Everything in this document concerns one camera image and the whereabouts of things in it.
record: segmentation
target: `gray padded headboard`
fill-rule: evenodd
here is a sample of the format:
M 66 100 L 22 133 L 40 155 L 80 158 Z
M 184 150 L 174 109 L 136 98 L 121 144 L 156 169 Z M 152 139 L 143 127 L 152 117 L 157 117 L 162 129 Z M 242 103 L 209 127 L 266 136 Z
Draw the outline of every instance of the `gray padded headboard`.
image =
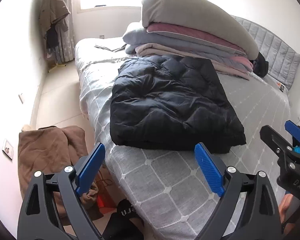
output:
M 254 38 L 260 53 L 269 62 L 268 74 L 290 89 L 300 63 L 300 54 L 266 28 L 240 17 L 234 18 Z

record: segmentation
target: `gray curtain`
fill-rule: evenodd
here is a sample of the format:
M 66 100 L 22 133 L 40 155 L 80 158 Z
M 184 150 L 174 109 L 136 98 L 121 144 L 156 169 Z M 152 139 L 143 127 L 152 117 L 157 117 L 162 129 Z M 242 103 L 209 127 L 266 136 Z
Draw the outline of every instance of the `gray curtain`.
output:
M 66 23 L 69 30 L 64 32 L 57 24 L 56 31 L 58 33 L 59 46 L 56 48 L 56 58 L 58 64 L 65 63 L 74 59 L 74 31 L 72 20 L 72 0 L 64 0 L 70 14 L 66 17 Z

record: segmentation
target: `person's hand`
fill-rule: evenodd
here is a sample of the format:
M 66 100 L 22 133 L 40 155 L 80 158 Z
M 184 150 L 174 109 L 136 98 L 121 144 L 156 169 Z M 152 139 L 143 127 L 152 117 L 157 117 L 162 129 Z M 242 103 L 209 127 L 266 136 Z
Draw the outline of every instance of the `person's hand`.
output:
M 284 195 L 280 205 L 279 205 L 279 215 L 280 215 L 280 221 L 281 223 L 284 222 L 284 218 L 286 215 L 286 212 L 290 206 L 291 200 L 293 198 L 292 194 L 286 194 Z M 284 229 L 284 233 L 289 233 L 294 228 L 294 224 L 288 223 Z

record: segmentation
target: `bed sheet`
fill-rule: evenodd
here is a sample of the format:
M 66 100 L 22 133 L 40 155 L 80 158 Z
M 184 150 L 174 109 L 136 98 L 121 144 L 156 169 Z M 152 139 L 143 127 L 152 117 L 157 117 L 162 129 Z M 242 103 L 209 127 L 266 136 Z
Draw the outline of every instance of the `bed sheet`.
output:
M 155 235 L 174 240 L 194 239 L 219 198 L 210 191 L 192 151 L 144 150 L 112 142 L 109 133 L 111 90 L 118 68 L 130 56 L 124 51 L 114 53 L 94 48 L 97 43 L 105 46 L 107 42 L 120 47 L 122 39 L 85 39 L 75 48 L 82 113 L 95 129 L 95 142 L 106 147 L 106 165 L 113 178 Z M 269 124 L 292 142 L 284 129 L 285 121 L 290 119 L 288 97 L 258 78 L 247 81 L 220 73 L 218 76 L 247 139 L 246 145 L 232 147 L 228 154 L 220 157 L 226 165 L 235 166 L 240 172 L 265 171 L 280 201 L 284 190 L 276 183 L 277 156 L 260 140 L 259 130 Z M 241 194 L 225 234 L 234 230 L 244 197 Z

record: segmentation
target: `black quilted jacket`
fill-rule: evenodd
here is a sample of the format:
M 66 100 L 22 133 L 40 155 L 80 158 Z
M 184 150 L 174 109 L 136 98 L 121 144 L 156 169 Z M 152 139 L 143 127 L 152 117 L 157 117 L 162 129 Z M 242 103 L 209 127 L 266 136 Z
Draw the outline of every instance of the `black quilted jacket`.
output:
M 112 89 L 110 134 L 117 145 L 212 153 L 246 143 L 244 128 L 208 59 L 168 56 L 125 61 Z

